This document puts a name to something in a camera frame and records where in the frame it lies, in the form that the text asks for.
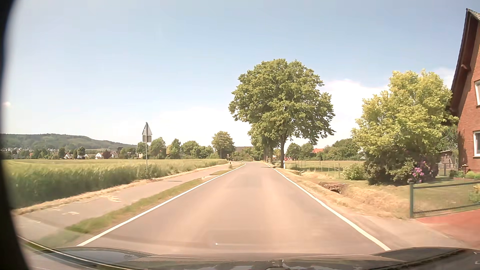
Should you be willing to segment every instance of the asphalt road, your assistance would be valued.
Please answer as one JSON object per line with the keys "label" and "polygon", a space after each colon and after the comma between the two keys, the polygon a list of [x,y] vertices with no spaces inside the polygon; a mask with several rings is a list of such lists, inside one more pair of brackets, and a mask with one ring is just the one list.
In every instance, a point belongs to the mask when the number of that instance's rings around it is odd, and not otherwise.
{"label": "asphalt road", "polygon": [[259,162],[247,162],[87,246],[155,254],[383,251]]}

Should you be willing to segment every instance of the white lane marking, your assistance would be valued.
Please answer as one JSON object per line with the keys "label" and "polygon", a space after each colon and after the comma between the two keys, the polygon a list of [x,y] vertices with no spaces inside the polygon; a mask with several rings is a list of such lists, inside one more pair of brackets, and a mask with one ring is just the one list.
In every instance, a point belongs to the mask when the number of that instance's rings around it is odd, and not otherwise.
{"label": "white lane marking", "polygon": [[299,186],[297,183],[295,183],[294,181],[290,180],[288,177],[284,176],[283,173],[275,170],[274,168],[272,168],[274,171],[276,171],[277,173],[279,173],[281,176],[285,177],[285,179],[289,180],[292,184],[296,185],[299,189],[301,189],[303,192],[305,192],[306,194],[308,194],[308,196],[312,197],[314,200],[316,200],[319,204],[321,204],[323,207],[327,208],[327,210],[329,210],[330,212],[334,213],[337,217],[339,217],[341,220],[345,221],[348,225],[352,226],[355,230],[357,230],[359,233],[361,233],[363,236],[367,237],[368,239],[370,239],[372,242],[374,242],[375,244],[379,245],[381,248],[383,248],[384,250],[392,250],[391,248],[387,247],[384,243],[380,242],[380,240],[378,240],[377,238],[373,237],[371,234],[369,234],[368,232],[364,231],[362,228],[360,228],[359,226],[357,226],[355,223],[351,222],[350,220],[348,220],[346,217],[340,215],[337,211],[331,209],[328,205],[326,205],[324,202],[322,202],[321,200],[317,199],[315,196],[313,196],[312,194],[310,194],[310,192],[306,191],[303,187]]}
{"label": "white lane marking", "polygon": [[160,206],[162,206],[162,205],[164,205],[164,204],[166,204],[166,203],[168,203],[168,202],[171,202],[171,201],[173,201],[174,199],[176,199],[176,198],[178,198],[178,197],[180,197],[180,196],[182,196],[182,195],[184,195],[184,194],[186,194],[186,193],[189,193],[190,191],[192,191],[192,190],[194,190],[194,189],[196,189],[196,188],[198,188],[198,187],[200,187],[200,186],[202,186],[202,185],[204,185],[204,184],[206,184],[206,183],[208,183],[208,182],[210,182],[210,181],[212,181],[212,180],[215,180],[215,179],[217,179],[217,178],[220,177],[220,176],[223,176],[223,175],[225,175],[225,174],[227,174],[227,173],[229,173],[229,172],[233,172],[234,170],[239,169],[239,168],[241,168],[241,167],[243,167],[243,166],[240,166],[240,167],[235,168],[235,169],[233,169],[233,170],[231,170],[231,171],[228,171],[228,172],[226,172],[226,173],[224,173],[224,174],[221,174],[221,175],[219,175],[219,176],[217,176],[217,177],[214,177],[214,178],[208,180],[208,181],[205,182],[205,183],[201,183],[201,184],[198,185],[198,186],[195,186],[195,187],[193,187],[193,188],[191,188],[191,189],[189,189],[189,190],[187,190],[187,191],[185,191],[185,192],[183,192],[183,193],[181,193],[181,194],[178,194],[178,195],[176,195],[175,197],[173,197],[173,198],[171,198],[171,199],[169,199],[169,200],[166,200],[166,201],[164,201],[163,203],[161,203],[161,204],[159,204],[159,205],[156,205],[156,206],[150,208],[149,210],[146,210],[145,212],[142,212],[142,213],[134,216],[133,218],[131,218],[131,219],[127,220],[127,221],[124,221],[124,222],[122,222],[122,223],[120,223],[120,224],[118,224],[118,225],[116,225],[116,226],[113,226],[113,227],[111,227],[110,229],[108,229],[108,230],[106,230],[106,231],[103,231],[103,232],[95,235],[94,237],[86,240],[86,241],[81,242],[81,243],[78,244],[77,246],[86,245],[86,244],[88,244],[88,243],[90,243],[90,242],[92,242],[92,241],[94,241],[94,240],[96,240],[96,239],[98,239],[98,238],[100,238],[100,237],[108,234],[109,232],[111,232],[111,231],[113,231],[113,230],[115,230],[115,229],[118,229],[119,227],[121,227],[121,226],[123,226],[123,225],[125,225],[125,224],[127,224],[127,223],[129,223],[129,222],[131,222],[131,221],[133,221],[133,220],[135,220],[135,219],[137,219],[137,218],[145,215],[146,213],[149,213],[149,212],[151,212],[151,211],[159,208]]}

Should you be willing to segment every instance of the green field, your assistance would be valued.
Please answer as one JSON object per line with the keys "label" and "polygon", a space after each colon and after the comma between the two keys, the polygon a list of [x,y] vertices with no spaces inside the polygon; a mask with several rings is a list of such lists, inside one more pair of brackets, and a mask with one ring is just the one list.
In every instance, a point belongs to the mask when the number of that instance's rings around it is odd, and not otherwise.
{"label": "green field", "polygon": [[[335,179],[343,179],[343,167],[354,163],[363,163],[355,160],[287,160],[285,168],[298,171],[321,172]],[[274,161],[274,165],[280,166],[279,161]]]}
{"label": "green field", "polygon": [[157,178],[226,160],[3,160],[14,208]]}

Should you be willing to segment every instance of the hill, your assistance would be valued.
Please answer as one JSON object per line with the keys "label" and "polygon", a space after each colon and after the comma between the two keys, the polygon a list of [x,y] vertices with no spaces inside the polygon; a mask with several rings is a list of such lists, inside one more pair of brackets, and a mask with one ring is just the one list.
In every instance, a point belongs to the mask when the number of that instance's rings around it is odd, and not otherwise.
{"label": "hill", "polygon": [[66,135],[66,134],[2,134],[2,147],[21,147],[30,149],[53,148],[75,149],[80,146],[86,149],[108,148],[117,149],[118,147],[136,147],[123,143],[112,141],[94,140],[87,136]]}

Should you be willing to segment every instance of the sign post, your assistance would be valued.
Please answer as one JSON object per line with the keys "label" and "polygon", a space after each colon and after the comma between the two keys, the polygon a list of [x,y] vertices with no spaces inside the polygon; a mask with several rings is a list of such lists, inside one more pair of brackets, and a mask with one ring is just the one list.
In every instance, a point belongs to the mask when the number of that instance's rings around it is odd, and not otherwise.
{"label": "sign post", "polygon": [[147,177],[149,176],[148,173],[148,143],[152,142],[152,131],[147,122],[145,122],[144,131],[142,132],[142,141],[145,143],[145,165],[147,170]]}

